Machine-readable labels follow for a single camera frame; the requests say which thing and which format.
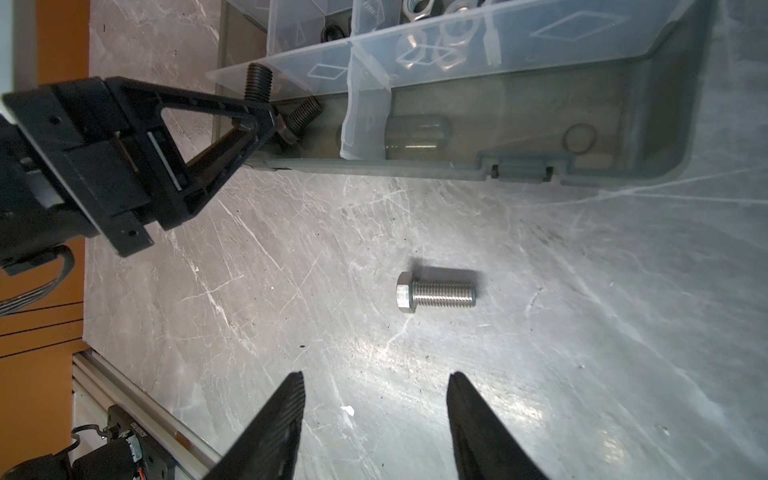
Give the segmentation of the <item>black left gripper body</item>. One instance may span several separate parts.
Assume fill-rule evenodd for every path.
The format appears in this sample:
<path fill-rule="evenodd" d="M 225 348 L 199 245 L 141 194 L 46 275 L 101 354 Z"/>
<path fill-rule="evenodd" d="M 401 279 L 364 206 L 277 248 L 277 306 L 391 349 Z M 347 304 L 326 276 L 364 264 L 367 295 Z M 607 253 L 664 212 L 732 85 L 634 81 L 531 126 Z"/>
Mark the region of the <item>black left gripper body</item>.
<path fill-rule="evenodd" d="M 104 236 L 121 256 L 152 243 L 170 188 L 158 148 L 165 126 L 136 131 L 92 78 L 9 93 L 1 123 L 1 264 L 31 267 L 77 237 Z"/>

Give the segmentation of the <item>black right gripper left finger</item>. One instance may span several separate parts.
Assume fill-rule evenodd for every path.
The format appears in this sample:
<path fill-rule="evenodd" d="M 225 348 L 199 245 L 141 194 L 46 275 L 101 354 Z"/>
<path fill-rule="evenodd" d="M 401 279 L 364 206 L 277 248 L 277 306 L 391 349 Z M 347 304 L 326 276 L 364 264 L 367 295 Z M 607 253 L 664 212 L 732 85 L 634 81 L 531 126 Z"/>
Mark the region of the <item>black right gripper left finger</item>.
<path fill-rule="evenodd" d="M 303 374 L 289 373 L 205 479 L 292 479 L 305 400 Z"/>

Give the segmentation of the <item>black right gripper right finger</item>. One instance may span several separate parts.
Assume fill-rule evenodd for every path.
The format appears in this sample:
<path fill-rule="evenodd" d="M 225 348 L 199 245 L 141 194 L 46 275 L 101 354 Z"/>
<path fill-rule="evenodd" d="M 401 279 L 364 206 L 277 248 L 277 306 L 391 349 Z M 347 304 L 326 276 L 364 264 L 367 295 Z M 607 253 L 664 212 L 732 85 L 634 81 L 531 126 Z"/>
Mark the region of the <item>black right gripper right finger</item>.
<path fill-rule="evenodd" d="M 468 377 L 454 372 L 446 395 L 460 479 L 544 479 Z"/>

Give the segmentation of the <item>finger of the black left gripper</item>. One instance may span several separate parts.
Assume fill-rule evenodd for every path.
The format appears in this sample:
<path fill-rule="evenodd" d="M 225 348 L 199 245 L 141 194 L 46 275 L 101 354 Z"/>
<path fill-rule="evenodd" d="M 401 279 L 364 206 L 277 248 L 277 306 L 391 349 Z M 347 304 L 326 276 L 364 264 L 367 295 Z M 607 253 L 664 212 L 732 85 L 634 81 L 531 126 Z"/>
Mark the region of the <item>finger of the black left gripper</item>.
<path fill-rule="evenodd" d="M 270 139 L 270 123 L 233 128 L 202 153 L 185 163 L 173 141 L 158 148 L 170 188 L 159 201 L 158 222 L 165 230 L 196 217 L 237 169 Z"/>
<path fill-rule="evenodd" d="M 111 77 L 104 80 L 121 107 L 128 123 L 136 131 L 164 126 L 162 111 L 180 110 L 224 116 L 236 120 L 241 130 L 253 130 L 259 139 L 269 139 L 276 132 L 272 107 L 259 103 L 159 84 Z"/>

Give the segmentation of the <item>black hex bolt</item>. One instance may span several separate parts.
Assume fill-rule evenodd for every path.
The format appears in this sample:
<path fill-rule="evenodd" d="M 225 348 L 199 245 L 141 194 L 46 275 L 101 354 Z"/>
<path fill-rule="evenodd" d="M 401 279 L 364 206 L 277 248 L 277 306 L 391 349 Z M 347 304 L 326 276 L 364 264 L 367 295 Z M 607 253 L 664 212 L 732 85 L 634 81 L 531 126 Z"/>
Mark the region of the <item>black hex bolt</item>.
<path fill-rule="evenodd" d="M 276 128 L 280 142 L 285 145 L 295 145 L 323 110 L 323 104 L 316 97 L 310 96 L 289 114 L 277 113 Z"/>

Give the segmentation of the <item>black threaded bolt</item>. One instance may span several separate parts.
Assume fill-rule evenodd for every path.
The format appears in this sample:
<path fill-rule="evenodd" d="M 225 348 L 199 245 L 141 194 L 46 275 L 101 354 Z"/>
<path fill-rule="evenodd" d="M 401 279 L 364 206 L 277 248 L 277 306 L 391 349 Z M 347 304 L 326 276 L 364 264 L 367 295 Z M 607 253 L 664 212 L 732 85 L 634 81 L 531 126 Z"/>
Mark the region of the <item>black threaded bolt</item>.
<path fill-rule="evenodd" d="M 241 116 L 233 117 L 232 126 L 237 131 L 272 128 L 275 124 L 274 109 L 270 104 L 273 72 L 260 63 L 250 63 L 246 72 L 245 92 L 238 105 Z"/>

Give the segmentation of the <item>small silver hex bolt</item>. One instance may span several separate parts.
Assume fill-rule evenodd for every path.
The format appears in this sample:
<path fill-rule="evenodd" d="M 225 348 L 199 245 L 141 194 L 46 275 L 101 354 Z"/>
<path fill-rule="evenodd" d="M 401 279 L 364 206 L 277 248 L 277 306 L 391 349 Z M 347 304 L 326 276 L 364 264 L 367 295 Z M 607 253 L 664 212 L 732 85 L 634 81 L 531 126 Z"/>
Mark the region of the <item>small silver hex bolt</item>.
<path fill-rule="evenodd" d="M 476 305 L 476 290 L 471 282 L 423 280 L 402 272 L 396 283 L 396 303 L 407 314 L 419 306 L 471 308 Z"/>

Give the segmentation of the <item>black wing nut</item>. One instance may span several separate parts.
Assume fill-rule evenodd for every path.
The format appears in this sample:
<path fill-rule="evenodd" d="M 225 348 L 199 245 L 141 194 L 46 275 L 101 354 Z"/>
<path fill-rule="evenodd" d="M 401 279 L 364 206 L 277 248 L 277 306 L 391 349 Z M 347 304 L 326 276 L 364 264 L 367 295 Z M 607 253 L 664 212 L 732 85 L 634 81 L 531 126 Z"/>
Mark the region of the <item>black wing nut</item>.
<path fill-rule="evenodd" d="M 344 30 L 335 23 L 327 24 L 321 31 L 321 42 L 332 42 L 346 38 Z"/>

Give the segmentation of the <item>silver hex nut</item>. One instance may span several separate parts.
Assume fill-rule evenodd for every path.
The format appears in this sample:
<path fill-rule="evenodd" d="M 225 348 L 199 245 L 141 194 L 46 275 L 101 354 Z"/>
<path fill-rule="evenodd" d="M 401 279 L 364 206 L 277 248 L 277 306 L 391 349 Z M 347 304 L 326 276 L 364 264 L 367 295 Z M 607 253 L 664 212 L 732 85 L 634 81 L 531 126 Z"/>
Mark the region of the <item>silver hex nut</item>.
<path fill-rule="evenodd" d="M 405 69 L 418 65 L 426 55 L 426 41 L 423 31 L 401 35 L 395 47 L 395 61 Z"/>
<path fill-rule="evenodd" d="M 408 22 L 416 22 L 440 13 L 439 0 L 403 0 L 402 15 Z"/>
<path fill-rule="evenodd" d="M 432 62 L 443 72 L 455 70 L 466 62 L 466 54 L 456 46 L 449 46 L 440 37 L 432 53 Z"/>
<path fill-rule="evenodd" d="M 479 5 L 478 0 L 454 0 L 448 7 L 445 8 L 443 14 L 451 15 L 459 12 L 466 12 L 477 8 Z"/>

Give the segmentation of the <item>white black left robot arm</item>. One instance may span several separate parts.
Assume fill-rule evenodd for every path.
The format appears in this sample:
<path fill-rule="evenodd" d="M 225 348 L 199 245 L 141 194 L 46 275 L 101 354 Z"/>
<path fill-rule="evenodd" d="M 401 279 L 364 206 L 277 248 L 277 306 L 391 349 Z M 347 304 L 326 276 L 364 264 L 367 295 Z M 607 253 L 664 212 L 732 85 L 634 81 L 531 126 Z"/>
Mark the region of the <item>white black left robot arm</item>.
<path fill-rule="evenodd" d="M 1 267 L 16 275 L 56 259 L 67 242 L 102 236 L 123 257 L 153 243 L 149 223 L 173 229 L 197 216 L 275 134 L 272 74 L 257 66 L 242 99 L 123 77 L 7 93 L 1 118 Z M 162 114 L 231 119 L 232 129 L 191 160 Z"/>

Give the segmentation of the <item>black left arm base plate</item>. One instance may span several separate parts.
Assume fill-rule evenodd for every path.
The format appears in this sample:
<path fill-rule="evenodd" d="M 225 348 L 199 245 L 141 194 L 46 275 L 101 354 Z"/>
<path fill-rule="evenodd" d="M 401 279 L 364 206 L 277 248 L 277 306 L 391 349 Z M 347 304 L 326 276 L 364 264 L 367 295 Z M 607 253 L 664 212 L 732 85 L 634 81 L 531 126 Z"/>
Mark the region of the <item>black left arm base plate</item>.
<path fill-rule="evenodd" d="M 123 407 L 107 410 L 106 443 L 72 462 L 74 479 L 176 478 L 177 461 Z"/>

